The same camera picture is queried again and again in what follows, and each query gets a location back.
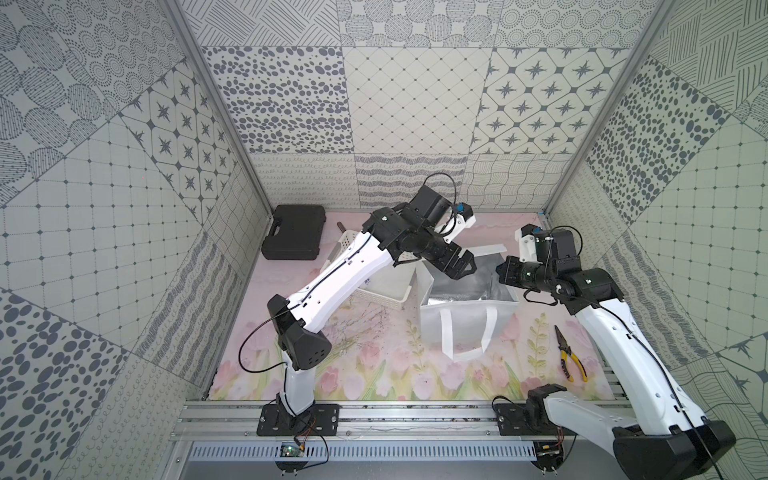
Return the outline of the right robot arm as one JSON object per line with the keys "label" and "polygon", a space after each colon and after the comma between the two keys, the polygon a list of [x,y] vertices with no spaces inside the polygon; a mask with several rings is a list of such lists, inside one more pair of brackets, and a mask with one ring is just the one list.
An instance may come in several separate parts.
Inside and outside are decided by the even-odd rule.
{"label": "right robot arm", "polygon": [[496,272],[500,283],[549,293],[566,307],[612,367],[634,413],[622,417],[546,384],[528,393],[524,417],[531,428],[575,433],[611,454],[630,479],[702,475],[735,446],[727,423],[709,419],[663,365],[607,271],[571,261],[559,272],[552,262],[509,256]]}

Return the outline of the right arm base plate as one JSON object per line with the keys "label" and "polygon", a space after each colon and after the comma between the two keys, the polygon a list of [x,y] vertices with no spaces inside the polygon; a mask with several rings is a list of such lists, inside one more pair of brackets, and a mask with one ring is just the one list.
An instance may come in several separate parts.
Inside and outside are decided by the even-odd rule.
{"label": "right arm base plate", "polygon": [[497,395],[492,399],[491,408],[501,436],[574,435],[573,431],[551,423],[536,407],[513,402],[503,395]]}

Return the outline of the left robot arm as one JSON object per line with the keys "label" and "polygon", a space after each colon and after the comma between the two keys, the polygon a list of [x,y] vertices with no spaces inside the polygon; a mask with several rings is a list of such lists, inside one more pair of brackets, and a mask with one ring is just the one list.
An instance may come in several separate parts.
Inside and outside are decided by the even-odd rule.
{"label": "left robot arm", "polygon": [[326,271],[290,297],[274,295],[269,300],[268,310],[286,362],[280,403],[288,414],[299,417],[315,403],[315,368],[332,349],[322,329],[365,280],[396,264],[404,253],[428,261],[454,280],[476,271],[473,254],[454,242],[474,225],[474,212],[466,203],[453,211],[450,233],[443,236],[428,217],[411,206],[399,211],[376,210],[347,251]]}

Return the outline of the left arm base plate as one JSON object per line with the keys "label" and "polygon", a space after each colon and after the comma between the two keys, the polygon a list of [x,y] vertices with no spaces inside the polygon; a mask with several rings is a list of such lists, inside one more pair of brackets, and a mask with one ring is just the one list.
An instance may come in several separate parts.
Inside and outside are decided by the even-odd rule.
{"label": "left arm base plate", "polygon": [[340,414],[339,404],[314,403],[303,413],[292,415],[280,401],[261,409],[257,435],[259,437],[322,435],[335,436]]}

